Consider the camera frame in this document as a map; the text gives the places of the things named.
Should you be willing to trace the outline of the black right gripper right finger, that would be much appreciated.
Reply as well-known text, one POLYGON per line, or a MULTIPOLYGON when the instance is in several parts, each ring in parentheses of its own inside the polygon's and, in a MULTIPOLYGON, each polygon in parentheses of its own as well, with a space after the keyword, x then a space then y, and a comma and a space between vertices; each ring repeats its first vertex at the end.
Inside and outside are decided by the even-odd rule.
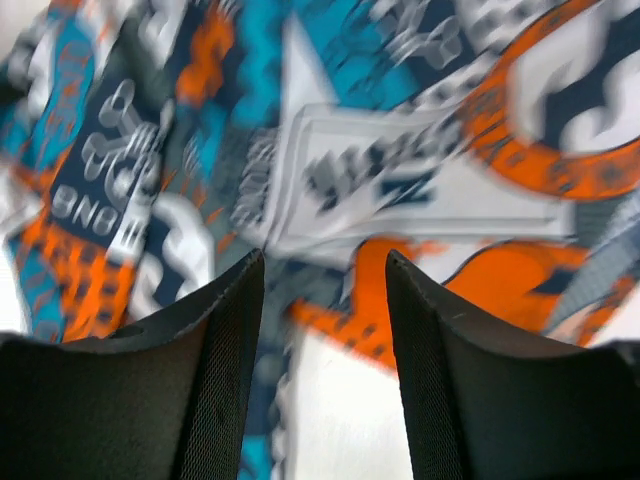
POLYGON ((417 479, 635 479, 639 344, 565 344, 506 323, 397 251, 387 303, 417 479))

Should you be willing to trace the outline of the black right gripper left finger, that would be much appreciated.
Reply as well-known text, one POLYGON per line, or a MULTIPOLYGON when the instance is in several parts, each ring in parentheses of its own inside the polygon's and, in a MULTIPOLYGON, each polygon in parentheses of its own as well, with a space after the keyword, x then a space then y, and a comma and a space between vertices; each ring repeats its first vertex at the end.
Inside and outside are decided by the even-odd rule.
POLYGON ((112 335, 1 338, 5 479, 233 479, 264 298, 252 251, 112 335))

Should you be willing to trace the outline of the colourful patterned shorts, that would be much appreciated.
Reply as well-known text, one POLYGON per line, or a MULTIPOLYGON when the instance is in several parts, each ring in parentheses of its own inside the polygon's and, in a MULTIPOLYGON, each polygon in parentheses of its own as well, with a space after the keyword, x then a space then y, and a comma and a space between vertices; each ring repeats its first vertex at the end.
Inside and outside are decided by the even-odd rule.
POLYGON ((639 289, 635 1, 14 1, 1 240, 53 345, 253 249, 238 475, 409 479, 386 260, 586 346, 639 289))

